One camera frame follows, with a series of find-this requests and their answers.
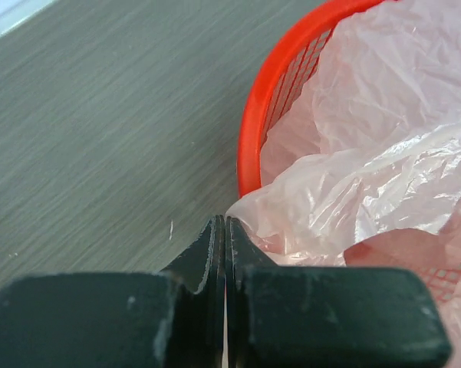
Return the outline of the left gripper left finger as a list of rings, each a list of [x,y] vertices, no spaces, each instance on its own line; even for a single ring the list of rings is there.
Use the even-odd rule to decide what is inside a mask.
[[[0,367],[219,367],[225,221],[158,272],[29,275],[0,290]]]

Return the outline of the pink plastic trash bag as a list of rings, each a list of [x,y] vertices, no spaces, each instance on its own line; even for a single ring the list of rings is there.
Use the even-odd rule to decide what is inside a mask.
[[[334,28],[315,74],[267,133],[262,187],[227,216],[262,250],[338,256],[365,244],[453,266],[461,261],[461,1],[376,2]],[[461,367],[461,299],[436,302],[454,347],[448,364]]]

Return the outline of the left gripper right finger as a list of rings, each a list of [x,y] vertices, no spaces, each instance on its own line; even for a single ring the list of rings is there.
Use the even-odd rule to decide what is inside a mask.
[[[226,283],[231,367],[442,367],[452,354],[406,269],[280,266],[227,218]]]

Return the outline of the red mesh trash bin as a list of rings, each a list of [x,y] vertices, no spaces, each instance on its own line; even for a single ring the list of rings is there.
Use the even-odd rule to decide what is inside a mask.
[[[327,1],[308,13],[273,47],[259,71],[245,105],[237,149],[239,196],[262,187],[261,149],[268,131],[298,98],[306,80],[315,74],[319,57],[337,24],[376,6],[376,1]],[[461,261],[453,266],[422,266],[359,244],[346,255],[329,256],[309,251],[290,255],[263,244],[272,260],[284,265],[399,265],[410,266],[444,304],[461,299]]]

